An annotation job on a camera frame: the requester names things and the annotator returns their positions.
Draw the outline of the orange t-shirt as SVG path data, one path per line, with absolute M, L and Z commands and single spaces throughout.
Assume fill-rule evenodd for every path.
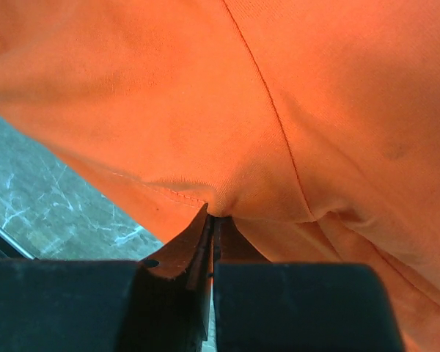
M 162 242 L 371 266 L 440 351 L 440 1 L 0 1 L 0 116 Z

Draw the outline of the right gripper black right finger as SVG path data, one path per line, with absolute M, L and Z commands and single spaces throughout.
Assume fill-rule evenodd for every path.
M 403 351 L 383 282 L 367 265 L 272 263 L 232 219 L 214 221 L 219 351 Z

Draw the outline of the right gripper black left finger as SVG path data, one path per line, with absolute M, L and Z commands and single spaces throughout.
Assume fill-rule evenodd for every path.
M 212 218 L 140 260 L 0 259 L 0 351 L 200 351 Z

